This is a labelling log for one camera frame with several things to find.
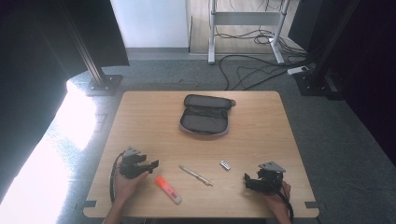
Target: person's right hand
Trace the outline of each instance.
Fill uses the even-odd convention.
[[[280,192],[287,198],[290,198],[290,190],[291,186],[286,183],[285,181],[282,181],[282,186],[283,188],[280,190]],[[274,217],[276,218],[277,222],[279,224],[290,224],[290,218],[289,218],[289,209],[286,207],[285,203],[283,200],[279,197],[279,195],[274,194],[274,195],[267,195],[259,192],[260,197],[262,200],[267,204],[268,209],[273,213]]]

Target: person's left hand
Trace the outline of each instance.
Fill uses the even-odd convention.
[[[149,175],[149,171],[128,179],[120,174],[120,162],[117,164],[117,171],[114,174],[115,201],[126,203],[137,189],[139,183]]]

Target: pen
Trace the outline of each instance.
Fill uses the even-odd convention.
[[[174,203],[180,204],[181,197],[172,189],[168,183],[159,175],[155,178],[155,183],[165,192]]]
[[[197,178],[198,180],[202,181],[204,184],[206,184],[207,186],[213,186],[212,182],[210,182],[209,180],[205,179],[203,176],[196,174],[194,171],[190,170],[189,168],[179,165],[178,167],[180,167],[180,169],[182,169],[183,171],[187,172],[190,175],[195,176],[195,178]]]

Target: stand base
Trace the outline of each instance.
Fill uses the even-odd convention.
[[[91,80],[90,84],[85,91],[87,96],[112,96],[117,90],[117,87],[122,81],[122,75],[106,75],[106,85],[100,87],[96,84],[94,79]]]
[[[332,91],[325,82],[322,86],[312,85],[312,73],[306,71],[293,75],[302,96],[326,96],[329,100],[343,100],[339,91]]]

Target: power strip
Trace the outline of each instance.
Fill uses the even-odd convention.
[[[305,72],[305,71],[308,71],[308,70],[309,69],[306,66],[301,66],[301,67],[288,69],[288,74],[289,75],[294,75],[294,74],[302,73],[302,72]]]

